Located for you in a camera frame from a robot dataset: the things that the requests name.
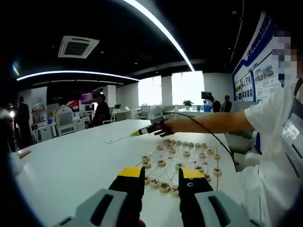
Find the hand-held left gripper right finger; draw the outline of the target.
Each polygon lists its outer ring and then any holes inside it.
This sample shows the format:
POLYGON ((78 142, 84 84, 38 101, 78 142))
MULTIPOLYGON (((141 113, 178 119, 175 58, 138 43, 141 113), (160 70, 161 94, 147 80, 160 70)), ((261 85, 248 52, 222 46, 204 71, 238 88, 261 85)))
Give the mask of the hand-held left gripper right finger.
POLYGON ((258 227, 245 210, 220 190, 213 190, 206 176, 182 167, 178 170, 179 209, 185 227, 258 227))

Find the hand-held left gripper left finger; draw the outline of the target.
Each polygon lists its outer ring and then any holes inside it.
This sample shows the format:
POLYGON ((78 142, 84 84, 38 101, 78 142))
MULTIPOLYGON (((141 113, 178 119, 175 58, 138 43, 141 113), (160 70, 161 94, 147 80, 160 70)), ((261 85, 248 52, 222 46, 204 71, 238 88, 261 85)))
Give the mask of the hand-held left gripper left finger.
POLYGON ((137 227, 145 189, 145 168, 126 167, 109 188, 100 189, 57 227, 137 227))

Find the person's right hand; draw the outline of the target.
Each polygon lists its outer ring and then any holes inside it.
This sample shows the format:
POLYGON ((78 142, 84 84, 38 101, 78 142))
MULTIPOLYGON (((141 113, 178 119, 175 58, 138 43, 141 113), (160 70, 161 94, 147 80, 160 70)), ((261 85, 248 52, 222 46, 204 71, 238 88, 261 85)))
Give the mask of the person's right hand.
POLYGON ((166 137, 175 133, 173 132, 172 126, 168 123, 168 121, 162 121, 155 124, 155 129, 155 136, 166 137))

